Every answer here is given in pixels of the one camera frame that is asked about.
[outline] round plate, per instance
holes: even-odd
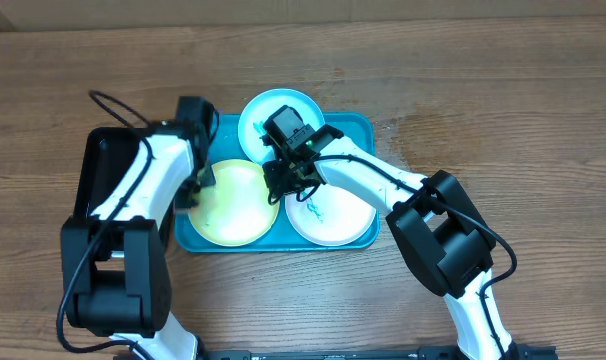
[[[304,202],[298,202],[296,195],[286,196],[285,211],[301,236],[324,246],[345,245],[358,239],[376,215],[376,210],[365,201],[330,185],[321,185]]]
[[[206,240],[221,246],[247,245],[274,224],[279,204],[267,203],[263,169],[246,160],[225,160],[212,165],[216,185],[196,195],[190,209],[192,226]]]
[[[274,160],[274,150],[263,145],[261,136],[265,135],[263,123],[280,109],[288,105],[301,115],[304,124],[310,124],[318,130],[325,120],[318,105],[309,96],[292,89],[273,89],[259,94],[243,109],[239,119],[239,142],[243,152],[250,160],[263,165]]]

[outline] blue rectangular tray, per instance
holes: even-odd
[[[343,131],[361,149],[374,155],[374,130],[370,122],[356,113],[325,113],[325,122]],[[238,140],[239,115],[222,115],[216,139],[210,146],[209,159],[212,163],[228,159],[244,159],[247,156]],[[279,214],[272,228],[258,240],[239,247],[224,247],[213,244],[199,235],[190,223],[187,214],[174,217],[174,238],[179,245],[192,253],[247,253],[276,251],[327,251],[359,250],[372,245],[379,234],[381,224],[376,213],[370,228],[360,238],[342,246],[321,246],[307,241],[294,230],[285,213],[284,200],[281,199]]]

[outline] yellow plate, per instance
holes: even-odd
[[[190,222],[206,240],[221,246],[247,245],[274,224],[279,204],[269,205],[260,165],[225,160],[212,165],[216,185],[201,189]]]

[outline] wooden surface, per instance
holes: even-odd
[[[606,17],[0,34],[0,358],[73,358],[54,335],[59,229],[87,134],[117,125],[88,89],[166,119],[180,95],[239,113],[276,87],[362,113],[394,165],[455,174],[518,254],[494,289],[514,339],[606,358]],[[173,311],[211,349],[456,342],[385,225],[362,252],[193,256],[173,243],[167,261]]]
[[[0,0],[1,31],[606,15],[606,0]]]

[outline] tabletop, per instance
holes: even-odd
[[[606,358],[606,17],[0,33],[0,358],[74,358],[55,338],[59,231],[88,133],[118,126],[89,89],[168,119],[181,95],[240,113],[280,87],[363,114],[383,160],[462,182],[517,253],[494,287],[517,343]],[[166,259],[172,311],[210,349],[456,343],[384,223],[364,251],[196,256],[172,242]]]

